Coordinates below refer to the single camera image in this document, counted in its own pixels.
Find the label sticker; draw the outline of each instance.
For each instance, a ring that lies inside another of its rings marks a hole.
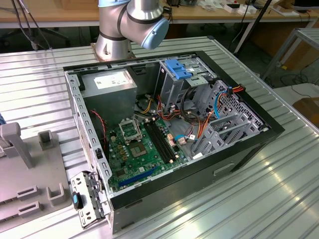
[[[128,84],[129,80],[126,78],[124,72],[117,72],[113,75],[96,77],[94,82],[100,90],[108,87]]]

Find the ram slot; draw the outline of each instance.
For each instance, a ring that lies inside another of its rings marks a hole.
[[[159,152],[159,155],[165,164],[170,160],[175,160],[175,155],[172,152],[169,144],[166,142],[161,131],[158,129],[154,122],[144,124],[146,132],[150,136],[155,148]]]

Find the slotted aluminum surface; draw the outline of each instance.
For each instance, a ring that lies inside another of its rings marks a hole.
[[[164,41],[144,57],[204,50],[269,112],[285,132],[243,169],[112,235],[103,221],[83,231],[73,206],[0,238],[318,238],[318,133],[270,93],[248,68],[206,37]],[[59,134],[68,178],[88,170],[72,118],[62,66],[97,62],[91,47],[1,55],[0,112],[21,125],[22,137]]]

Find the workbench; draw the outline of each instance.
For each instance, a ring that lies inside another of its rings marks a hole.
[[[106,221],[82,230],[73,205],[1,238],[318,238],[318,129],[276,95],[216,40],[165,40],[137,57],[203,50],[284,128],[244,168],[113,235]],[[57,132],[68,179],[88,165],[72,118],[63,66],[95,63],[91,47],[0,55],[0,112],[21,136]]]
[[[167,5],[164,0],[160,0],[162,5]],[[60,0],[24,0],[33,17],[40,27],[79,27],[79,26],[98,26],[99,11],[96,9],[85,10],[66,10],[62,8]],[[0,7],[12,9],[11,0],[2,0]],[[246,28],[235,52],[238,52],[242,43],[246,39],[248,32],[254,24],[259,11],[256,14],[247,14],[243,22],[247,22]],[[241,22],[243,15],[238,13],[229,13],[224,9],[216,9],[214,11],[206,11],[200,6],[189,7],[180,6],[172,8],[173,20],[171,24],[188,24],[188,23],[236,23]],[[261,22],[308,22],[307,28],[312,28],[317,22],[319,13],[311,11],[309,14],[300,13],[298,16],[282,16],[281,14],[267,10]],[[30,21],[30,26],[35,27],[35,24]],[[0,28],[19,28],[15,14],[10,10],[0,9]]]

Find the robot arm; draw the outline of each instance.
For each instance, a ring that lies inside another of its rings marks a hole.
[[[99,11],[100,35],[95,49],[103,61],[129,58],[130,40],[155,49],[168,30],[158,0],[99,0]]]

